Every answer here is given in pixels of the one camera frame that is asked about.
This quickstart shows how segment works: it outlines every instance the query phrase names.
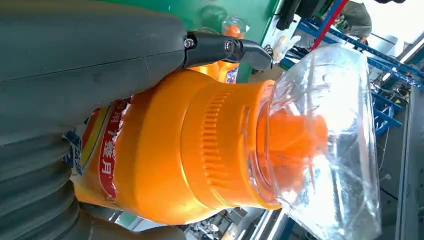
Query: machinery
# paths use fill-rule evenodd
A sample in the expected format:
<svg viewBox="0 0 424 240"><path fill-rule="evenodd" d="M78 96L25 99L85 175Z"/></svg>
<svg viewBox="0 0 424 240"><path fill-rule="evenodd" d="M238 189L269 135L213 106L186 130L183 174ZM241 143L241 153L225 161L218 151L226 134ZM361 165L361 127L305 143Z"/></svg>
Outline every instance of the machinery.
<svg viewBox="0 0 424 240"><path fill-rule="evenodd" d="M238 225L247 212L236 207L225 209L205 220L188 225L186 235L199 240L231 240L241 232Z"/></svg>
<svg viewBox="0 0 424 240"><path fill-rule="evenodd" d="M302 19L298 29L318 37L324 24ZM382 71L371 79L374 98L374 123L377 157L379 162L379 191L382 219L381 240L422 239L424 224L422 143L423 111L423 38L421 34L397 57L389 57L369 46L330 29L350 44L364 49L374 56L368 59L370 67ZM329 36L324 42L335 43ZM298 49L291 49L291 56L302 56ZM291 65L284 60L284 65Z"/></svg>
<svg viewBox="0 0 424 240"><path fill-rule="evenodd" d="M2 1L0 19L0 239L184 239L174 227L135 234L81 210L61 134L178 69L224 60L262 70L271 57L249 40L95 1Z"/></svg>

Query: plastic bottle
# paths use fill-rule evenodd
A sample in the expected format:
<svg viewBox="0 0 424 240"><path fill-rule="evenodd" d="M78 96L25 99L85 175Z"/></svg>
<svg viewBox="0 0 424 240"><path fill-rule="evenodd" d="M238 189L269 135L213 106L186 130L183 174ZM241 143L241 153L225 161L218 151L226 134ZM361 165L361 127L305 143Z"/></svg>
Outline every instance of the plastic bottle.
<svg viewBox="0 0 424 240"><path fill-rule="evenodd" d="M66 134L82 142L69 153L76 196L169 225L237 206L283 207L318 238L374 239L380 214L367 70L365 56L333 44L277 83L173 72L96 110L81 141L71 136L79 129Z"/></svg>
<svg viewBox="0 0 424 240"><path fill-rule="evenodd" d="M89 159L82 176L72 177L78 200L170 225L241 205L280 208L267 164L282 168L278 155L311 154L326 142L326 127L316 119L322 138L311 139L305 117L281 113L271 119L281 131L268 134L273 85L223 84L183 70L95 111L82 137L82 158ZM279 184L302 183L302 166L290 163Z"/></svg>
<svg viewBox="0 0 424 240"><path fill-rule="evenodd" d="M244 39L247 31L249 31L249 25L238 16L229 16L222 22L222 35ZM218 65L218 81L221 83L235 84L239 63L218 61Z"/></svg>
<svg viewBox="0 0 424 240"><path fill-rule="evenodd" d="M191 70L197 71L199 73L208 75L209 77L221 82L221 83L225 83L225 78L224 77L220 77L221 76L221 72L220 72L220 63L221 61L216 61L214 63L211 64L206 64L206 65L202 65L202 66L195 66L195 67L190 67Z"/></svg>

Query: orange bottle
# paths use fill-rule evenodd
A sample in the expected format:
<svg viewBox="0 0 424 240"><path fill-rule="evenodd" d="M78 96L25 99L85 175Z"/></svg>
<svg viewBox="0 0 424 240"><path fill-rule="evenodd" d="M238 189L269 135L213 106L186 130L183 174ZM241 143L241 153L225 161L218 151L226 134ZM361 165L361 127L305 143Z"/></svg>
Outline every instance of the orange bottle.
<svg viewBox="0 0 424 240"><path fill-rule="evenodd" d="M303 159L327 142L327 126L288 111L270 118L273 85L181 70L96 110L71 178L78 200L168 225L237 206L280 208L272 183L300 189Z"/></svg>
<svg viewBox="0 0 424 240"><path fill-rule="evenodd" d="M222 35L243 39L249 25L238 16L227 17L222 22ZM191 70L206 74L221 83L235 84L239 63L217 61L211 64L196 66Z"/></svg>

